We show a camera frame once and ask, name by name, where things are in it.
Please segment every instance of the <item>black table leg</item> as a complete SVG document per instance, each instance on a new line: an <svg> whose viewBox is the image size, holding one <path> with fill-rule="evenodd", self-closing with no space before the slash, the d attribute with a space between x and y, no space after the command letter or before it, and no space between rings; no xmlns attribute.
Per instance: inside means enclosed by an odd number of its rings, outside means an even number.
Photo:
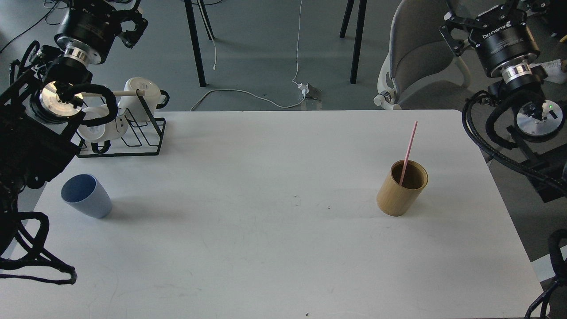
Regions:
<svg viewBox="0 0 567 319"><path fill-rule="evenodd" d="M362 46L362 30L364 29L364 17L366 15L366 0L360 0L358 7L358 21L356 35L354 37L353 65L350 70L350 84L356 83L358 74L358 60L360 60L360 48Z"/></svg>
<svg viewBox="0 0 567 319"><path fill-rule="evenodd" d="M207 30L207 36L209 40L214 39L213 28L211 28L211 22L209 21L209 15L207 14L207 9L205 8L205 3L203 0L197 0L199 4L199 10L201 11L201 17L203 18L203 23L205 24L205 29Z"/></svg>
<svg viewBox="0 0 567 319"><path fill-rule="evenodd" d="M199 38L197 36L197 26L195 25L195 15L193 13L193 5L191 0L185 0L185 13L187 14L187 22L189 23L189 34L191 36L191 44L193 45L193 54L195 55L195 64L197 66L197 75L199 76L199 85L204 87L205 71L203 70L203 60L201 59L201 48L199 47Z"/></svg>
<svg viewBox="0 0 567 319"><path fill-rule="evenodd" d="M344 38L346 34L346 28L349 26L350 15L353 12L354 0L348 0L346 3L345 17L342 19L341 33L340 37Z"/></svg>

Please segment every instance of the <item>black metal rack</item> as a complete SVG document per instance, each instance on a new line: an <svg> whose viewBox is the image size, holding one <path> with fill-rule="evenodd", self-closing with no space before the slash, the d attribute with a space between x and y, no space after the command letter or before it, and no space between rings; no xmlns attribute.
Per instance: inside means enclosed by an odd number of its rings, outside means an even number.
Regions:
<svg viewBox="0 0 567 319"><path fill-rule="evenodd" d="M166 120L163 117L155 118L148 107L146 100L141 96L137 90L136 95L142 103L149 122L145 124L139 124L132 112L126 109L127 116L126 119L130 125L130 130L126 132L125 136L120 139L105 141L102 149L99 149L98 143L88 144L85 139L83 139L78 133L76 135L81 140L79 147L81 152L77 155L79 158L91 158L91 157L126 157L126 156L155 156L159 155L162 148L163 135L166 128ZM149 138L149 135L154 135L157 141Z"/></svg>

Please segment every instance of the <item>bamboo cup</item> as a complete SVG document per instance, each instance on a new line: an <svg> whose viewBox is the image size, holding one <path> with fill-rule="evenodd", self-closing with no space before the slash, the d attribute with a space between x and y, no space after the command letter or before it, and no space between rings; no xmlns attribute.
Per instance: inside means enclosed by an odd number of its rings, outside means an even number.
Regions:
<svg viewBox="0 0 567 319"><path fill-rule="evenodd" d="M399 184L404 161L395 162L378 191L378 207L390 216L401 216L409 209L429 181L427 171L420 164L408 161L403 185Z"/></svg>

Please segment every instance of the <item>pink straw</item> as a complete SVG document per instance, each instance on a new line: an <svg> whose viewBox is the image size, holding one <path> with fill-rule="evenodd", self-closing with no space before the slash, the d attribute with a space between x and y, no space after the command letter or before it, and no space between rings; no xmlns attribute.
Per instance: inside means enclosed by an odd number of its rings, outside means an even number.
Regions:
<svg viewBox="0 0 567 319"><path fill-rule="evenodd" d="M400 186L404 182L405 169L408 167L409 151L412 149L413 136L416 134L417 121L413 123L412 137L409 139L408 151L405 152L404 167L401 169Z"/></svg>

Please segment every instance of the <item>shoe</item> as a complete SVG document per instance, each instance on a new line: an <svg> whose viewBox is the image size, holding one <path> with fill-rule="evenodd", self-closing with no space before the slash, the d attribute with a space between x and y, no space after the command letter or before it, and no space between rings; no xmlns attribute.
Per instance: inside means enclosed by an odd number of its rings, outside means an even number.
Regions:
<svg viewBox="0 0 567 319"><path fill-rule="evenodd" d="M530 67L541 65L545 72L547 73L547 78L545 81L563 84L567 82L567 61L563 59L557 59L544 63L533 63Z"/></svg>

